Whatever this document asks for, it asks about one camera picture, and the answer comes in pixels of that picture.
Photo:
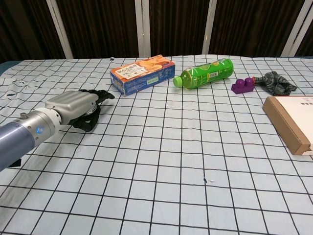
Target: table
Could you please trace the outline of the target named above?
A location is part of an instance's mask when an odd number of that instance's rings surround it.
[[[277,71],[313,94],[313,59],[230,58],[229,79],[198,89],[165,81],[123,97],[109,71],[140,58],[25,60],[0,76],[0,125],[69,90],[108,90],[90,133],[63,126],[0,172],[1,234],[312,234],[313,157],[293,156],[238,78]]]

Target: dark curtain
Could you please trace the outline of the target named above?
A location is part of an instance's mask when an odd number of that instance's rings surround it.
[[[209,54],[280,56],[304,0],[218,0]]]
[[[45,0],[1,0],[0,19],[0,63],[65,58]]]
[[[138,57],[134,0],[57,0],[74,58]]]
[[[313,22],[311,22],[295,56],[313,56]]]
[[[202,53],[209,0],[149,0],[151,55]]]

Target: orange cookie box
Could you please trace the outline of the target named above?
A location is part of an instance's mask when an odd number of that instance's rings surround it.
[[[174,62],[157,55],[110,71],[112,84],[130,95],[175,76]]]

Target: purple toy block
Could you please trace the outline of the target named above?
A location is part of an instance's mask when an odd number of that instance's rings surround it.
[[[231,86],[231,90],[236,94],[251,92],[254,89],[253,79],[247,77],[245,80],[238,79],[235,84]]]

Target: printed label on cardboard box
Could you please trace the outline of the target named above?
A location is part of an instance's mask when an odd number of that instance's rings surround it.
[[[126,79],[131,79],[133,77],[136,77],[138,75],[141,75],[145,72],[147,72],[144,67],[141,67],[137,64],[131,64],[128,66],[125,66],[119,70],[115,71],[117,74],[121,75],[122,77],[125,77]]]
[[[150,84],[155,83],[157,81],[158,81],[158,76],[147,80],[147,85],[150,85]]]

